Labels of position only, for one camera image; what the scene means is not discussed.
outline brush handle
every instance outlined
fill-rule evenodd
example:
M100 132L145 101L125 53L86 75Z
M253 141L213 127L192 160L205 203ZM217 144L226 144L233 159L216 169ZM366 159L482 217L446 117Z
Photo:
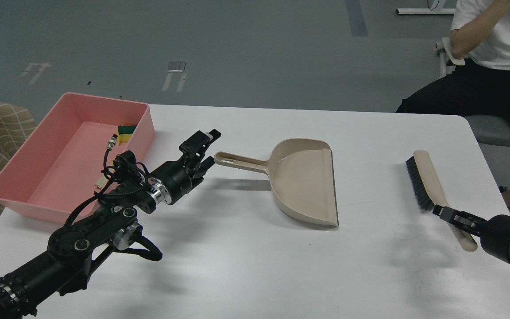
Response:
M414 161L417 164L418 172L422 179L422 183L425 186L426 192L429 194L432 202L440 206L449 206L448 201L446 200L444 189L440 184L440 180L436 174L432 160L430 159L429 152L419 150L414 152L413 155ZM452 234L454 234L456 237L456 240L458 240L458 243L460 243L460 246L462 246L466 252L476 251L477 243L471 234L456 228L452 224L448 224L448 226L452 231Z

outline dustpan handle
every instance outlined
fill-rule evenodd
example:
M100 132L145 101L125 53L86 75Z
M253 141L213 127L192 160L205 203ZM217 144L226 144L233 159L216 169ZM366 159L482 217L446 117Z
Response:
M267 162L225 152L214 155L214 161L223 166L267 174Z

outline black bristles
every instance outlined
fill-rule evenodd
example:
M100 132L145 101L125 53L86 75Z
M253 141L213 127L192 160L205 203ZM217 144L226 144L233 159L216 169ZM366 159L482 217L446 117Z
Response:
M418 206L421 210L432 210L434 203L426 192L425 185L422 183L421 174L418 172L414 156L406 162L406 170L409 171L410 181L413 183L414 196L417 198Z

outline white t-shirt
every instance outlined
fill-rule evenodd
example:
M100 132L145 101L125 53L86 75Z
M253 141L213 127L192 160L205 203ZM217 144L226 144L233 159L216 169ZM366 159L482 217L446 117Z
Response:
M451 30L475 19L494 0L458 0ZM510 70L510 9L497 22L491 34L467 55L475 63L491 69Z

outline pink plastic bin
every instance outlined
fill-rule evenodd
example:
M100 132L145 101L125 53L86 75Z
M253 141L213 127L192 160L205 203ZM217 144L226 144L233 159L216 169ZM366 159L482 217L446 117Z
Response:
M127 150L142 160L155 136L148 104L64 94L0 172L0 204L31 218L64 222L97 190L105 147L118 125L137 126L128 143L109 153L108 163Z

